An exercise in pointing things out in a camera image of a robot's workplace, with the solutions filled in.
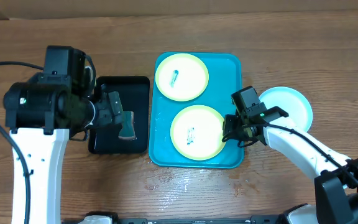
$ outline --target sponge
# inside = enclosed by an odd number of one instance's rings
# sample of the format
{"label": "sponge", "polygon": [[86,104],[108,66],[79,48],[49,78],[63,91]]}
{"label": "sponge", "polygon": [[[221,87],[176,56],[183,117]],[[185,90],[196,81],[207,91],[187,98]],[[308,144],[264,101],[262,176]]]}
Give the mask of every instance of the sponge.
{"label": "sponge", "polygon": [[133,111],[124,111],[124,116],[122,121],[122,129],[118,134],[118,138],[122,140],[135,140],[135,128],[134,128],[134,112]]}

